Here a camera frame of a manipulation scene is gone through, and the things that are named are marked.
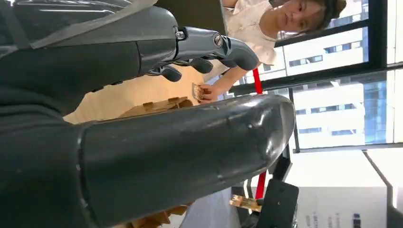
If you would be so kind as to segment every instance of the small card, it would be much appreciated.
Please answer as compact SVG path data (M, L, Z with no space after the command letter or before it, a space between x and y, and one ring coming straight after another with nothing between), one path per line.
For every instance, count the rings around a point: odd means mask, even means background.
M194 99L196 99L198 101L203 99L203 91L195 83L192 83L192 94L193 94Z
M259 206L255 199L246 198L238 195L232 195L230 205L238 208L250 209L256 212L260 212L262 210L262 206Z

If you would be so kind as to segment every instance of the black robotic forearm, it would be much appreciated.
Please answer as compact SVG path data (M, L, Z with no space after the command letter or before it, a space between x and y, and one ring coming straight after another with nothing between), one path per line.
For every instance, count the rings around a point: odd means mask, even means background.
M81 125L8 116L4 227L103 228L193 201L267 169L295 124L292 103L268 95Z

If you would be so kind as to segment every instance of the girl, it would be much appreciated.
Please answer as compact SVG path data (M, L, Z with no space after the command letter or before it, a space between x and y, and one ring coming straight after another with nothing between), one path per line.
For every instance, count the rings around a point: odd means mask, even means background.
M280 31L306 34L325 29L331 19L339 17L345 0L288 0L282 7L273 8L269 0L222 0L228 36L245 42L258 56L260 63L273 65L274 45ZM213 70L204 75L204 81L228 70L218 60L212 61ZM214 85L201 85L201 103L217 100L242 78L246 71L229 69Z

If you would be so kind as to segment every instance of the hair bun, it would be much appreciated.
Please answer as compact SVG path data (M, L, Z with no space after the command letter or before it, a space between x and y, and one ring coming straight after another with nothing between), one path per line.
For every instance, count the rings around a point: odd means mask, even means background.
M340 17L340 13L345 9L347 2L346 0L335 0L335 9L333 11L332 18L336 19Z

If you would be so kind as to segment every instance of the white shirt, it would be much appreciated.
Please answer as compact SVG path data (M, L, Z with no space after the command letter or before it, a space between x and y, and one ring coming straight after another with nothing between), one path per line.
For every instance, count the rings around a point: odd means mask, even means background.
M263 34L259 22L263 13L271 9L268 0L238 0L233 9L224 8L228 36L245 42L258 56L261 63L272 65L276 58L276 40ZM228 67L212 60L213 70L204 75L204 81L222 74Z

